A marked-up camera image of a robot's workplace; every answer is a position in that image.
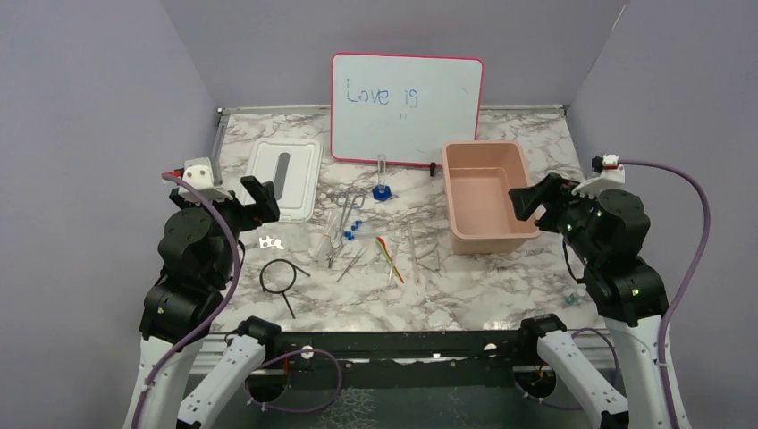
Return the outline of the black wire ring stand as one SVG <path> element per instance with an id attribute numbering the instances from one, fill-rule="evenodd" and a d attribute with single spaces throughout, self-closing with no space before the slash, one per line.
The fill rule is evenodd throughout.
<path id="1" fill-rule="evenodd" d="M 310 278 L 311 274 L 289 259 L 284 258 L 268 261 L 258 274 L 258 282 L 262 291 L 280 296 L 292 319 L 295 319 L 296 315 L 287 293 L 296 285 L 299 277 Z"/>

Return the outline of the glass stirring rod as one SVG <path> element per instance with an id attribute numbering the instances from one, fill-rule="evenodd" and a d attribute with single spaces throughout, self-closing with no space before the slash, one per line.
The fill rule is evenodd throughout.
<path id="1" fill-rule="evenodd" d="M 405 216 L 405 225 L 406 225 L 406 231 L 407 231 L 407 236 L 408 236 L 408 252 L 409 252 L 409 257 L 410 257 L 410 262 L 411 262 L 412 279 L 415 284 L 418 284 L 419 273 L 418 273 L 418 265 L 417 265 L 416 244 L 415 244 L 412 224 L 408 215 Z"/>

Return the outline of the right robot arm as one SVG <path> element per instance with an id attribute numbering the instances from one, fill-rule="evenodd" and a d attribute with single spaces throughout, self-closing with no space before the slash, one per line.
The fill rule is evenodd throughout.
<path id="1" fill-rule="evenodd" d="M 582 279 L 611 335 L 625 391 L 600 374 L 553 314 L 522 321 L 516 352 L 529 364 L 546 363 L 596 428 L 688 428 L 670 343 L 660 334 L 670 308 L 665 286 L 638 255 L 651 225 L 644 205 L 622 189 L 587 197 L 576 193 L 577 186 L 551 173 L 532 187 L 510 190 L 509 197 L 519 221 L 543 207 L 535 226 L 560 234 L 581 259 Z"/>

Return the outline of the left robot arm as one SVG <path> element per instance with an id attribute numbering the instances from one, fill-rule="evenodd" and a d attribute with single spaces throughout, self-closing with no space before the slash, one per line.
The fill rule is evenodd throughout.
<path id="1" fill-rule="evenodd" d="M 240 234 L 280 217 L 271 181 L 241 178 L 254 198 L 243 205 L 232 192 L 212 200 L 216 189 L 196 189 L 189 176 L 188 171 L 162 176 L 176 184 L 170 199 L 179 210 L 164 226 L 158 244 L 163 266 L 144 298 L 139 371 L 126 428 L 209 428 L 248 375 L 281 355 L 275 338 L 280 326 L 255 317 L 195 389 L 186 391 L 211 324 L 238 286 Z"/>

